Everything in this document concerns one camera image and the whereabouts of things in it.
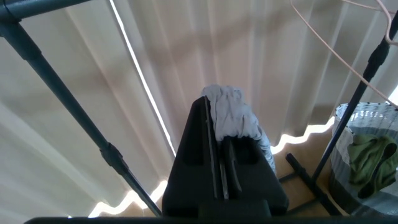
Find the laundry basket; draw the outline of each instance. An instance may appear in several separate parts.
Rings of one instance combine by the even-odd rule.
[[[336,109],[333,132],[347,108]],[[382,189],[372,197],[360,199],[358,192],[349,184],[348,145],[355,134],[388,135],[398,142],[398,111],[388,104],[359,103],[348,121],[331,154],[329,191],[335,202],[347,213],[357,216],[398,215],[398,183]]]

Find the white cable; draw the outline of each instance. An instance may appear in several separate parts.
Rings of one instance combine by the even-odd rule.
[[[387,43],[398,46],[398,42],[394,42],[390,39],[391,16],[389,14],[389,11],[387,10],[387,8],[383,4],[383,2],[381,2],[381,0],[376,0],[376,2],[379,4],[381,9],[383,10],[384,15],[386,16],[386,19],[387,19],[387,29],[386,29],[386,34],[384,35],[384,39],[387,41]]]
[[[391,100],[388,99],[388,97],[386,97],[384,94],[382,94],[377,88],[375,88],[374,86],[372,86],[368,81],[366,81],[366,79],[364,79],[362,77],[362,75],[360,75],[355,69],[353,69],[350,65],[348,65],[348,63],[346,61],[344,61],[340,55],[338,55],[327,43],[326,41],[324,41],[319,34],[311,27],[311,25],[304,19],[304,17],[300,14],[300,12],[296,9],[296,7],[293,4],[293,0],[290,0],[290,5],[293,7],[294,11],[298,14],[298,16],[301,18],[301,20],[303,20],[303,22],[305,23],[305,25],[307,25],[307,27],[316,35],[316,37],[318,37],[321,42],[341,61],[343,62],[344,65],[346,65],[348,67],[348,69],[350,69],[352,71],[353,74],[355,74],[363,83],[365,83],[368,87],[370,87],[372,90],[374,90],[379,96],[381,96],[381,98],[385,99],[388,103],[390,103],[391,105],[393,105],[395,108],[398,109],[398,106],[393,103]]]
[[[367,6],[367,5],[360,4],[360,3],[356,3],[356,2],[353,2],[353,1],[349,1],[349,0],[342,0],[342,1],[343,1],[343,2],[347,2],[347,3],[350,3],[350,4],[354,4],[354,5],[356,5],[356,6],[361,6],[361,7],[364,7],[364,8],[366,8],[366,9],[373,9],[373,10],[376,10],[376,11],[383,12],[383,9],[381,9],[381,8],[379,8],[379,7]],[[394,15],[396,12],[388,11],[388,13]]]

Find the brown floor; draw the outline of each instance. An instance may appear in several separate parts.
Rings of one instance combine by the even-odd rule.
[[[321,134],[311,134],[309,139],[302,144],[287,144],[285,148],[275,156],[275,163],[277,166],[278,177],[285,176],[293,169],[290,164],[285,160],[287,153],[292,153],[295,158],[301,163],[307,172],[312,175],[315,168],[317,167],[319,160],[325,150],[329,140],[331,138],[331,130]],[[319,177],[319,186],[327,193],[328,178],[330,173],[330,162],[328,162]],[[289,197],[290,204],[289,209],[292,209],[304,202],[307,202],[314,198],[311,191],[307,186],[300,180],[300,178],[294,178],[283,184],[283,188]],[[161,200],[157,202],[158,206],[161,206]],[[154,214],[149,209],[140,209],[135,203],[131,204],[124,212],[117,215],[119,217],[151,217]],[[320,203],[301,211],[297,214],[301,217],[324,217],[329,216],[327,211],[320,205]]]

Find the crumpled cloth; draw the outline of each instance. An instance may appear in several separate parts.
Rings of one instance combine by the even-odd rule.
[[[249,105],[245,104],[241,89],[233,86],[210,85],[204,87],[202,96],[210,100],[210,114],[213,120],[216,140],[224,137],[250,137],[258,142],[271,169],[276,174],[271,145],[259,120]]]

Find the black metal pole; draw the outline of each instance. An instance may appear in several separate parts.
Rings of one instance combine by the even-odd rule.
[[[394,38],[395,34],[397,33],[397,30],[398,30],[398,16],[396,14],[392,20],[391,29],[390,29],[390,33],[389,33],[391,39]],[[368,82],[370,82],[370,80],[376,74],[379,67],[386,60],[389,49],[390,49],[390,45],[383,38],[381,40],[381,43],[378,45],[378,47],[376,47],[374,52],[369,57],[368,65],[366,66],[365,71],[363,73],[363,77]],[[333,148],[336,146],[337,140],[340,138],[351,115],[354,113],[356,105],[358,105],[359,101],[361,100],[361,97],[363,96],[363,93],[365,92],[366,87],[367,87],[366,84],[361,82],[361,83],[359,83],[358,87],[356,88],[355,93],[354,93],[352,99],[349,101],[347,109],[344,112],[343,117],[341,118],[341,121],[339,122],[333,137],[331,138],[328,146],[326,147],[325,152],[322,155],[321,161],[319,162],[317,169],[315,170],[315,172],[312,175],[313,180],[316,181],[318,179],[323,167],[326,164],[326,161],[328,160],[331,152],[333,151]]]
[[[47,84],[64,107],[66,107],[99,147],[105,161],[113,167],[119,175],[124,177],[126,182],[137,192],[141,200],[147,204],[156,216],[161,216],[162,212],[130,172],[120,152],[101,134],[90,117],[80,106],[79,102],[77,102],[48,61],[46,61],[40,49],[29,37],[24,28],[17,21],[0,22],[0,35],[10,43],[15,51],[18,52],[18,54],[37,72],[40,78],[43,79],[45,84]]]
[[[23,19],[90,0],[0,0],[0,22]]]

